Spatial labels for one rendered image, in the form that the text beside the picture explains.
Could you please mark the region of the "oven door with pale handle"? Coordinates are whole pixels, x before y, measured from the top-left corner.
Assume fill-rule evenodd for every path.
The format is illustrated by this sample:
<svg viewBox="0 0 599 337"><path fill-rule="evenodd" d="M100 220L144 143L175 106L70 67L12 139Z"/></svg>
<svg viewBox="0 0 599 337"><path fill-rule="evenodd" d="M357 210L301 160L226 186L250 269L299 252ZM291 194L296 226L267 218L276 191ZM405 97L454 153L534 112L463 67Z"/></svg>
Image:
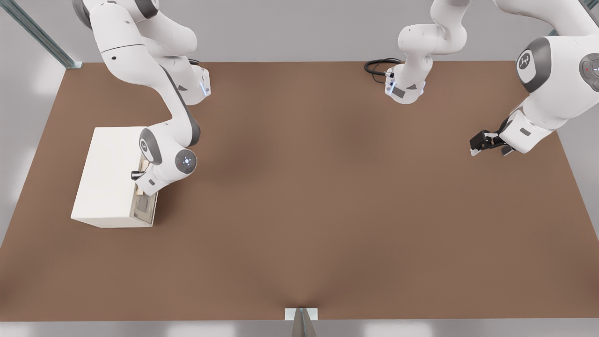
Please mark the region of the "oven door with pale handle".
<svg viewBox="0 0 599 337"><path fill-rule="evenodd" d="M152 227L156 203L158 200L158 193L153 195L147 195L143 190L135 184L131 216L134 220L140 221L142 227Z"/></svg>

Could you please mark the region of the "white oven box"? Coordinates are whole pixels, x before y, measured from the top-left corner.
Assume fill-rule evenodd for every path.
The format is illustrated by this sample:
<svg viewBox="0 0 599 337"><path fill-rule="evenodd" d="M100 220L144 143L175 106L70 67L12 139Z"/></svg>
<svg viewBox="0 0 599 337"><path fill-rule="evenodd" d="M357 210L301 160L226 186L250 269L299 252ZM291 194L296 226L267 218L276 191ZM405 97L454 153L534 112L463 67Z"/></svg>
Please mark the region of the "white oven box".
<svg viewBox="0 0 599 337"><path fill-rule="evenodd" d="M131 216L135 181L145 160L139 149L142 126L94 129L71 219L100 228L142 227Z"/></svg>

